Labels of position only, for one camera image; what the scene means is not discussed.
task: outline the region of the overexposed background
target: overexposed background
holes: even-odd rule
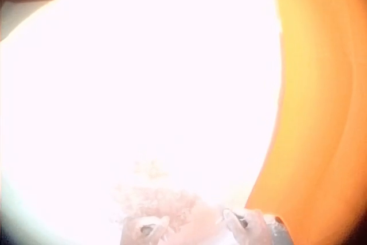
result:
[[[244,205],[278,110],[279,32],[274,0],[37,10],[1,42],[2,208],[34,235],[118,244],[108,192],[145,158],[205,200]]]

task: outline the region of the orange plastic surface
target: orange plastic surface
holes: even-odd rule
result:
[[[278,0],[283,100],[247,208],[296,245],[338,244],[367,201],[367,0]]]

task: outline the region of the orange curved wall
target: orange curved wall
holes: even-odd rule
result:
[[[296,245],[338,244],[367,201],[367,0],[278,0],[279,123],[247,208]]]

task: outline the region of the orange tube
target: orange tube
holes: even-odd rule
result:
[[[296,245],[338,244],[366,210],[367,0],[278,0],[279,124],[247,208]]]

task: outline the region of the bright white light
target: bright white light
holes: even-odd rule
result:
[[[1,43],[14,212],[118,244],[108,189],[147,156],[212,203],[244,204],[274,128],[279,31],[274,0],[56,0],[32,14]]]

